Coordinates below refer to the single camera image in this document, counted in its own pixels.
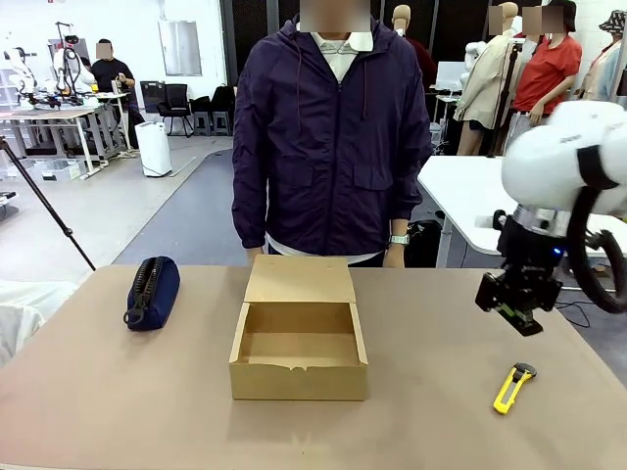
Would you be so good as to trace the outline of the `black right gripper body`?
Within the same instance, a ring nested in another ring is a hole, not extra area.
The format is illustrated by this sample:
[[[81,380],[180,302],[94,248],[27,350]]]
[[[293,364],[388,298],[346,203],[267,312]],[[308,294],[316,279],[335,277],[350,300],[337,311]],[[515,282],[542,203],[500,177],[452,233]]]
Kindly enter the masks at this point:
[[[564,255],[564,237],[530,230],[508,215],[498,242],[505,272],[499,280],[500,305],[511,310],[553,308],[560,282],[555,268]]]

